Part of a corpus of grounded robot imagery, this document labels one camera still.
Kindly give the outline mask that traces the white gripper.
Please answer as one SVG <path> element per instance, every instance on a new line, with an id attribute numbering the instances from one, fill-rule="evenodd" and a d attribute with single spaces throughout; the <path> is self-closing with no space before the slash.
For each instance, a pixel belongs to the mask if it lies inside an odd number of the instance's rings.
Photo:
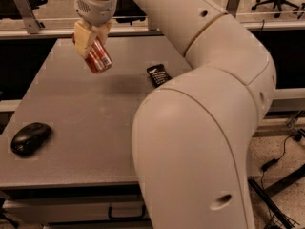
<path id="1" fill-rule="evenodd" d="M 95 26 L 92 30 L 83 20 L 74 24 L 75 50 L 83 58 L 88 56 L 96 35 L 102 45 L 106 44 L 116 3 L 117 0 L 74 0 L 74 8 L 78 15 Z"/>

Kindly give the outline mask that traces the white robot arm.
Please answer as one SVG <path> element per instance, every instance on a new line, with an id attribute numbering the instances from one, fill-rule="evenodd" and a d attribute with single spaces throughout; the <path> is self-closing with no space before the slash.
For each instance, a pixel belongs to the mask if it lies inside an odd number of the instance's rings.
<path id="1" fill-rule="evenodd" d="M 275 95 L 265 47 L 212 0 L 133 0 L 190 65 L 153 90 L 132 125 L 132 156 L 153 229 L 255 229 L 249 142 Z M 101 26 L 115 0 L 74 0 Z"/>

